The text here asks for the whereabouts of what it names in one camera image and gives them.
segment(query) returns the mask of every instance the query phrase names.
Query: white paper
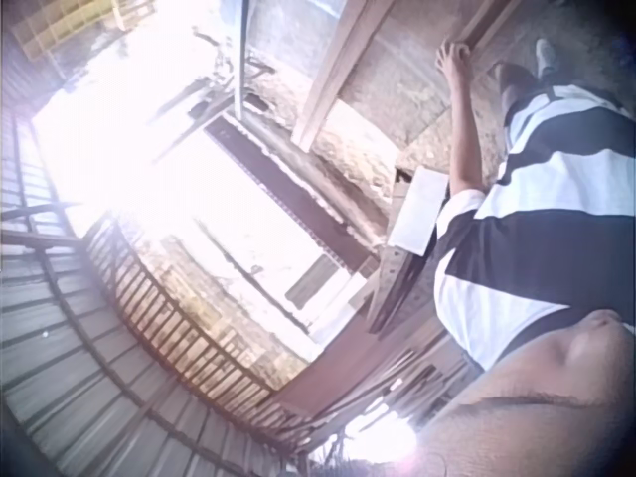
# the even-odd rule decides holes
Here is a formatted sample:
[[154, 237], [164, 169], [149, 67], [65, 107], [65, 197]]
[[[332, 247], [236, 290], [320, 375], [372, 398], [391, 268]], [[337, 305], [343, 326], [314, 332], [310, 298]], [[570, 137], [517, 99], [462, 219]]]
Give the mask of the white paper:
[[397, 216], [388, 245], [423, 256], [430, 242], [448, 175], [418, 167]]

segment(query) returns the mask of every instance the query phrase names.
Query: striped shirt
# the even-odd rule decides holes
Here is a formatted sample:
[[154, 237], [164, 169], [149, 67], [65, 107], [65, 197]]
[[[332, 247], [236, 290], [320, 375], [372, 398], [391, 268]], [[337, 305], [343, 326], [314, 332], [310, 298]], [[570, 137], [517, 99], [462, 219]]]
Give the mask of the striped shirt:
[[437, 220], [437, 314], [485, 370], [540, 322], [599, 308], [634, 320], [636, 123], [604, 94], [553, 86], [505, 133], [490, 192], [456, 194]]

